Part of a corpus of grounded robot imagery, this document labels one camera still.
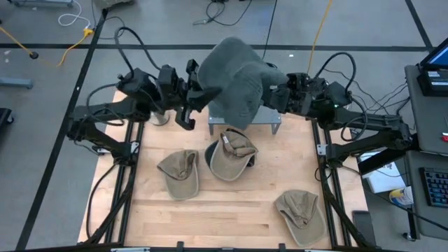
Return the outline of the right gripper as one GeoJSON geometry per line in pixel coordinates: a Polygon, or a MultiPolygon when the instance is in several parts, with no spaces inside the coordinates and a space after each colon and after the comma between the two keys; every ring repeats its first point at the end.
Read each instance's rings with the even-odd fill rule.
{"type": "Polygon", "coordinates": [[[268,107],[279,113],[315,115],[312,94],[316,79],[306,73],[288,73],[285,83],[269,88],[268,107]]]}

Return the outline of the laptop screen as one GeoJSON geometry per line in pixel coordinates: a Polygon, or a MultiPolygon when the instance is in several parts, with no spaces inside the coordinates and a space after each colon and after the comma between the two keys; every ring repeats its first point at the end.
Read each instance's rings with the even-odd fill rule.
{"type": "Polygon", "coordinates": [[[419,65],[424,69],[448,69],[448,38],[432,50],[419,65]]]}

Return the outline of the black smartphone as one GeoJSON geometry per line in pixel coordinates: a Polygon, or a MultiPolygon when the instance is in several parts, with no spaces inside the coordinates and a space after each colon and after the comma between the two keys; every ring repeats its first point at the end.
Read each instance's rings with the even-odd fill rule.
{"type": "Polygon", "coordinates": [[[353,224],[357,230],[364,236],[367,242],[376,246],[375,233],[372,225],[371,215],[368,211],[352,211],[353,224]]]}

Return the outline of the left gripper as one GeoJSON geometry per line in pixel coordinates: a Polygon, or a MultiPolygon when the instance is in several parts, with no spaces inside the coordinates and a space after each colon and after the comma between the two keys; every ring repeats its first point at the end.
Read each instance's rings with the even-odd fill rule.
{"type": "Polygon", "coordinates": [[[200,90],[200,85],[197,82],[198,68],[199,64],[194,59],[190,59],[186,66],[188,79],[184,80],[178,77],[174,67],[164,64],[156,80],[162,107],[178,107],[175,108],[175,122],[188,131],[195,128],[195,120],[190,118],[192,110],[201,112],[209,102],[213,101],[222,92],[220,87],[200,90]]]}

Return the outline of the grey furniture foot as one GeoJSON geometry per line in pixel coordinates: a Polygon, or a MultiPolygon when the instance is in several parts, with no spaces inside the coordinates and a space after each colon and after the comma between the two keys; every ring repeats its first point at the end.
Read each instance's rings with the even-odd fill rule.
{"type": "Polygon", "coordinates": [[[0,77],[0,86],[32,89],[31,79],[0,77]]]}
{"type": "Polygon", "coordinates": [[[72,7],[74,0],[7,0],[7,2],[15,6],[23,6],[27,4],[59,4],[72,7]]]}

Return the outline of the black device box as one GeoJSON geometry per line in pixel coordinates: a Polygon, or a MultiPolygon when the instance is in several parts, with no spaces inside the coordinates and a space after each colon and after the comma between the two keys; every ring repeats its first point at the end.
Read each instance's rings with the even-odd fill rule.
{"type": "Polygon", "coordinates": [[[448,97],[448,69],[422,71],[417,81],[424,96],[448,97]]]}

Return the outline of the beige cap with white label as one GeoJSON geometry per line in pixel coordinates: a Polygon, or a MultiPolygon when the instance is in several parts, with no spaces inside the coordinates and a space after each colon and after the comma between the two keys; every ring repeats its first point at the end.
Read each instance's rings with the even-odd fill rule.
{"type": "Polygon", "coordinates": [[[258,149],[243,133],[227,128],[218,137],[218,145],[211,157],[212,174],[224,181],[238,179],[249,159],[258,154],[258,149]]]}

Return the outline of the black caster base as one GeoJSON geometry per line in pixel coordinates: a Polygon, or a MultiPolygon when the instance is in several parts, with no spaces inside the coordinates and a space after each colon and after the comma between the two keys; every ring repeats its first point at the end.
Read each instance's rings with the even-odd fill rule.
{"type": "Polygon", "coordinates": [[[12,110],[9,108],[0,108],[0,129],[5,125],[10,125],[14,122],[12,110]]]}

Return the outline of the white paper box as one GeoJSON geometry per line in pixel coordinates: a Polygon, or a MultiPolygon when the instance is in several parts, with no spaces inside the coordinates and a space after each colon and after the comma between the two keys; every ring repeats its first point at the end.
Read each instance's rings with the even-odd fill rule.
{"type": "Polygon", "coordinates": [[[384,166],[361,176],[367,181],[373,193],[385,193],[391,190],[405,187],[403,180],[407,175],[406,171],[399,171],[395,162],[390,162],[384,166]]]}

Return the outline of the grey metal riser stand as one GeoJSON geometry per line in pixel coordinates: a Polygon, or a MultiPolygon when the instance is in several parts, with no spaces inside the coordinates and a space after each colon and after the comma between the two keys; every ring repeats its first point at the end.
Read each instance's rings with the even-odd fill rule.
{"type": "MultiPolygon", "coordinates": [[[[281,125],[281,114],[277,111],[267,108],[265,106],[261,106],[258,109],[255,118],[251,122],[252,125],[269,125],[271,127],[272,134],[275,135],[278,132],[278,129],[281,125]]],[[[209,113],[208,116],[208,126],[209,126],[209,134],[214,134],[214,127],[216,125],[226,125],[226,122],[223,118],[218,118],[212,116],[209,113]]]]}

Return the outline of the can with blue-yellow label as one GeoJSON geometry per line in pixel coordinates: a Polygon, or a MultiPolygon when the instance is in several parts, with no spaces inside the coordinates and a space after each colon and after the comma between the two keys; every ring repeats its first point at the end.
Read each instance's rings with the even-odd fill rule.
{"type": "Polygon", "coordinates": [[[388,195],[390,201],[400,206],[408,206],[414,203],[412,187],[407,186],[401,189],[392,190],[388,195]]]}

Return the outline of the black keyboard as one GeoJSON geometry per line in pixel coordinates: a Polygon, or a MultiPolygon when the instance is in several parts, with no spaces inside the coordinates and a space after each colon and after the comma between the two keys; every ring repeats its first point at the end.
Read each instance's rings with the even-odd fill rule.
{"type": "Polygon", "coordinates": [[[448,208],[448,169],[420,167],[428,206],[448,208]]]}

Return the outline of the grey desk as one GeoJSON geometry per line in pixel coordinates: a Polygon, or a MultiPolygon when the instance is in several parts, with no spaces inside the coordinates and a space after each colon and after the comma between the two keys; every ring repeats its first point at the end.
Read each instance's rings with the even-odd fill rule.
{"type": "Polygon", "coordinates": [[[428,206],[419,168],[448,169],[448,157],[408,151],[405,166],[409,175],[414,198],[414,212],[418,215],[416,225],[420,234],[448,240],[448,208],[428,206]]]}
{"type": "Polygon", "coordinates": [[[424,96],[417,81],[418,75],[417,66],[405,67],[420,149],[448,156],[448,141],[442,140],[442,135],[448,133],[448,97],[424,96]]]}

